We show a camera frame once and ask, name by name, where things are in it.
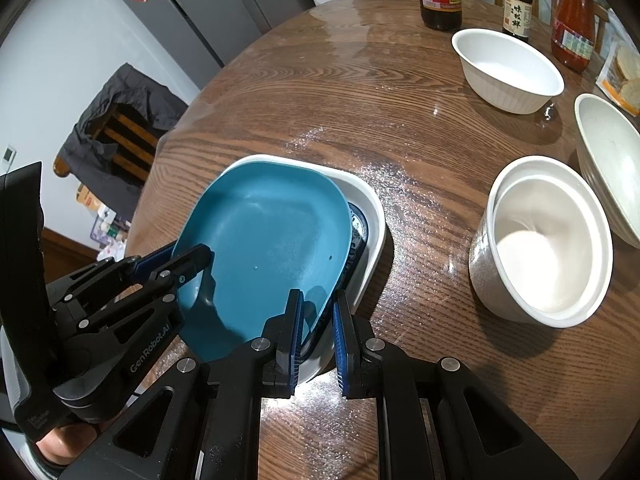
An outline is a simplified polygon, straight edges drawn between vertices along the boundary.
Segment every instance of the refrigerator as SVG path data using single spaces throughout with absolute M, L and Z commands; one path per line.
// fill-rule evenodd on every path
M 313 0 L 123 0 L 200 89 Z

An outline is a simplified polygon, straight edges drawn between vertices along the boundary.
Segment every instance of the white rectangular dish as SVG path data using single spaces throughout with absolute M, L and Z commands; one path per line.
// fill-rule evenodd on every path
M 322 173 L 334 181 L 335 185 L 340 188 L 348 202 L 351 202 L 354 206 L 357 206 L 360 211 L 362 211 L 369 227 L 369 238 L 367 239 L 364 252 L 360 257 L 360 260 L 353 272 L 353 276 L 349 280 L 345 290 L 347 300 L 351 305 L 351 312 L 355 312 L 360 304 L 360 300 L 364 295 L 367 285 L 369 285 L 369 280 L 371 279 L 376 265 L 378 264 L 380 254 L 382 253 L 382 247 L 385 244 L 385 213 L 376 192 L 373 191 L 373 188 L 360 177 L 346 171 L 274 155 L 246 156 L 245 158 L 236 160 L 222 173 L 226 173 L 240 164 L 258 160 L 265 162 L 277 162 L 279 164 L 290 164 L 292 166 L 308 168 L 310 170 L 315 170 L 318 173 Z M 334 329 L 331 322 L 329 322 L 324 333 L 320 336 L 316 348 L 312 351 L 311 355 L 300 364 L 298 383 L 305 383 L 318 375 L 329 364 L 333 354 Z

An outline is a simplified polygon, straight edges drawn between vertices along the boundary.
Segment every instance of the blue plastic tray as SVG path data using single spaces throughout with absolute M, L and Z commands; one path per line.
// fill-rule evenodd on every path
M 345 197 L 321 173 L 248 162 L 223 174 L 198 200 L 174 248 L 179 255 L 203 243 L 215 252 L 212 269 L 179 289 L 180 337 L 200 359 L 225 357 L 258 337 L 299 288 L 304 340 L 340 278 L 351 232 Z

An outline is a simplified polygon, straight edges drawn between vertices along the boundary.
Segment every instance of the bowl rim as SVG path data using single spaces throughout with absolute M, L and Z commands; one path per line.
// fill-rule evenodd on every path
M 604 276 L 604 283 L 599 292 L 596 295 L 596 299 L 593 301 L 591 307 L 582 312 L 578 312 L 573 316 L 569 316 L 566 318 L 556 318 L 553 316 L 548 316 L 545 312 L 538 310 L 529 303 L 527 303 L 524 298 L 520 295 L 520 293 L 516 290 L 509 279 L 506 270 L 504 269 L 504 265 L 502 264 L 502 260 L 500 259 L 500 254 L 498 254 L 497 242 L 495 240 L 495 231 L 490 228 L 490 226 L 494 223 L 494 205 L 496 204 L 496 195 L 498 193 L 498 189 L 502 183 L 502 181 L 507 177 L 514 168 L 521 166 L 523 164 L 528 164 L 530 162 L 540 162 L 542 164 L 548 164 L 550 166 L 556 166 L 560 168 L 561 171 L 567 172 L 567 174 L 574 179 L 574 181 L 580 186 L 588 197 L 591 200 L 593 205 L 593 209 L 591 209 L 591 213 L 593 214 L 593 218 L 596 223 L 604 226 L 605 237 L 602 240 L 602 252 L 605 256 L 602 259 L 602 268 L 601 273 Z M 494 260 L 495 268 L 498 271 L 498 275 L 508 293 L 510 293 L 511 297 L 514 299 L 516 304 L 529 316 L 535 319 L 537 322 L 542 323 L 547 326 L 551 326 L 553 328 L 569 328 L 572 326 L 576 326 L 580 323 L 585 322 L 589 319 L 596 310 L 599 309 L 602 301 L 604 301 L 604 297 L 609 290 L 609 285 L 611 282 L 611 275 L 613 272 L 613 240 L 611 238 L 611 231 L 609 230 L 609 223 L 607 222 L 607 216 L 604 213 L 604 209 L 602 208 L 602 204 L 598 197 L 593 192 L 593 189 L 587 184 L 587 182 L 572 168 L 568 165 L 551 158 L 549 156 L 544 155 L 528 155 L 523 156 L 521 158 L 517 158 L 516 160 L 510 162 L 507 166 L 505 166 L 502 171 L 498 174 L 494 183 L 491 186 L 491 190 L 489 192 L 489 197 L 487 200 L 486 206 L 486 225 L 487 225 L 487 236 L 489 240 L 489 250 L 491 252 L 492 258 Z
M 592 151 L 592 149 L 590 147 L 589 141 L 587 140 L 587 135 L 584 132 L 584 126 L 582 125 L 582 120 L 580 118 L 580 111 L 579 111 L 580 110 L 580 104 L 582 103 L 582 101 L 585 101 L 585 100 L 596 100 L 596 101 L 600 101 L 600 102 L 604 103 L 605 105 L 607 105 L 607 107 L 609 107 L 610 110 L 614 111 L 618 115 L 618 117 L 620 119 L 622 119 L 622 121 L 629 128 L 631 128 L 632 130 L 636 131 L 636 134 L 638 134 L 638 141 L 639 142 L 640 142 L 640 132 L 638 132 L 636 127 L 633 126 L 633 123 L 629 119 L 627 119 L 625 117 L 625 115 L 620 110 L 618 110 L 618 108 L 616 108 L 612 103 L 610 103 L 606 99 L 603 99 L 602 97 L 597 96 L 595 94 L 587 94 L 587 93 L 580 94 L 575 99 L 575 102 L 574 102 L 575 122 L 578 123 L 578 130 L 580 131 L 580 137 L 582 138 L 582 143 L 584 144 L 584 147 L 587 150 L 587 153 L 589 154 L 589 157 L 591 157 L 591 161 L 593 162 L 593 165 L 595 166 L 596 170 L 598 171 L 598 177 L 600 178 L 600 180 L 604 184 L 604 187 L 605 187 L 607 193 L 609 193 L 611 201 L 612 201 L 613 205 L 616 207 L 616 209 L 618 210 L 618 213 L 620 214 L 620 217 L 622 217 L 622 219 L 625 221 L 625 224 L 627 225 L 627 227 L 629 227 L 629 229 L 631 229 L 631 232 L 633 233 L 633 235 L 636 238 L 636 240 L 638 240 L 640 242 L 640 232 L 638 232 L 638 230 L 636 230 L 635 226 L 629 221 L 629 216 L 627 215 L 625 208 L 622 207 L 622 205 L 618 201 L 618 198 L 616 197 L 616 194 L 611 189 L 611 186 L 609 185 L 609 182 L 607 181 L 607 178 L 606 178 L 604 172 L 602 171 L 602 169 L 600 167 L 600 164 L 598 163 L 598 159 L 596 158 L 596 156 L 594 156 L 594 153 L 593 153 L 593 151 Z
M 554 76 L 556 76 L 556 82 L 558 83 L 558 91 L 555 92 L 555 93 L 551 93 L 551 94 L 549 94 L 549 93 L 541 94 L 541 93 L 538 93 L 538 92 L 532 92 L 529 89 L 522 88 L 522 86 L 519 86 L 519 85 L 514 85 L 511 82 L 505 81 L 503 78 L 496 77 L 496 76 L 494 76 L 492 74 L 488 74 L 487 72 L 482 70 L 478 65 L 476 65 L 473 61 L 471 61 L 467 56 L 462 54 L 462 52 L 460 51 L 460 49 L 458 47 L 458 41 L 460 40 L 460 38 L 462 38 L 464 36 L 471 36 L 473 34 L 481 34 L 481 35 L 485 35 L 485 36 L 494 36 L 496 38 L 500 38 L 500 40 L 502 40 L 502 41 L 511 41 L 511 43 L 515 43 L 519 47 L 523 47 L 525 50 L 528 50 L 530 53 L 532 53 L 534 56 L 536 56 L 538 59 L 540 59 L 544 64 L 546 64 L 551 69 L 551 72 L 554 74 Z M 496 30 L 490 30 L 488 28 L 465 28 L 463 30 L 457 31 L 453 35 L 453 37 L 451 38 L 451 44 L 453 46 L 453 49 L 456 51 L 456 53 L 462 59 L 464 59 L 467 63 L 469 63 L 471 66 L 473 66 L 475 69 L 479 70 L 483 74 L 487 74 L 489 77 L 491 77 L 493 79 L 496 79 L 496 80 L 500 81 L 501 83 L 504 83 L 505 85 L 517 88 L 518 90 L 522 90 L 523 92 L 527 92 L 529 94 L 541 95 L 541 96 L 546 96 L 546 97 L 555 97 L 557 95 L 560 95 L 562 92 L 564 92 L 564 78 L 562 78 L 562 74 L 558 70 L 558 67 L 556 67 L 547 56 L 542 54 L 542 52 L 540 52 L 538 49 L 532 47 L 530 44 L 524 43 L 523 41 L 518 40 L 517 38 L 513 38 L 512 36 L 508 36 L 507 34 L 505 34 L 503 32 L 498 32 Z

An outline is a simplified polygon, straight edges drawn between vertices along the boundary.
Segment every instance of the metal screw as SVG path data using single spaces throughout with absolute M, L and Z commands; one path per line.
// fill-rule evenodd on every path
M 251 348 L 253 348 L 256 352 L 260 350 L 266 350 L 271 346 L 271 341 L 269 341 L 265 337 L 257 337 L 253 341 L 251 341 Z
M 178 364 L 175 365 L 175 367 L 178 368 L 179 372 L 182 372 L 183 374 L 187 374 L 196 367 L 196 361 L 194 361 L 190 357 L 187 357 L 184 359 L 180 359 L 178 361 Z
M 372 337 L 371 339 L 367 339 L 365 345 L 372 352 L 377 352 L 385 347 L 385 342 L 382 341 L 382 339 L 378 339 L 377 337 Z
M 440 361 L 440 366 L 442 366 L 447 372 L 457 372 L 460 370 L 460 361 L 453 357 L 445 357 Z

